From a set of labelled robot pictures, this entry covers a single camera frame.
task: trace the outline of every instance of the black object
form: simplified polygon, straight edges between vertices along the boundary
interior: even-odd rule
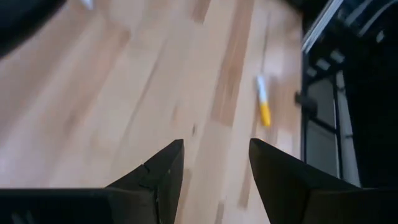
[[[0,190],[0,223],[173,224],[183,158],[176,140],[104,189]]]
[[[398,221],[398,190],[355,187],[259,139],[249,158],[271,224]]]
[[[294,101],[296,104],[301,105],[304,113],[309,116],[316,117],[318,115],[318,103],[313,98],[296,92],[294,95]]]
[[[347,2],[351,1],[345,1],[339,11],[349,11],[348,4],[345,4]],[[338,16],[332,18],[311,51],[303,55],[303,97],[307,97],[308,88],[320,80],[331,82],[335,102],[338,101],[338,91],[345,94],[359,179],[363,187],[398,187],[398,152],[395,150],[398,142],[394,131],[398,126],[397,21],[397,3],[373,1],[351,26]],[[344,56],[340,62],[331,57],[336,50]],[[320,59],[329,63],[328,69],[317,66]],[[309,68],[316,71],[315,76],[307,74]],[[344,86],[336,84],[338,72],[342,72]],[[334,127],[303,108],[302,159],[305,160],[306,156],[307,123],[311,121],[336,136],[338,177],[344,179],[340,113],[338,104],[335,106]]]
[[[1,0],[0,58],[39,30],[65,1]]]

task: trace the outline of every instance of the black plastic part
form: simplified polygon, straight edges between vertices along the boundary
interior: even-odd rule
[[[176,140],[105,189],[0,190],[0,222],[173,224],[183,155]]]
[[[304,113],[309,116],[316,117],[318,114],[318,103],[313,98],[306,96],[302,93],[296,92],[294,95],[294,101],[296,104],[301,105]]]
[[[355,187],[259,139],[249,158],[271,224],[398,221],[396,189]]]
[[[1,0],[0,58],[38,31],[66,0]]]

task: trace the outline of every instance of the marker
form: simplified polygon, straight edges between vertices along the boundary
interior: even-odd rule
[[[261,75],[257,76],[257,88],[259,93],[259,105],[262,124],[269,127],[271,125],[271,113],[269,111],[268,97],[266,92],[266,82]]]

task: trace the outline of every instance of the yellow marker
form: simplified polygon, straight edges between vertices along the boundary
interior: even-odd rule
[[[266,82],[264,81],[264,77],[260,75],[257,76],[257,88],[259,92],[259,104],[262,124],[269,127],[271,125],[271,113],[269,111],[268,105]]]

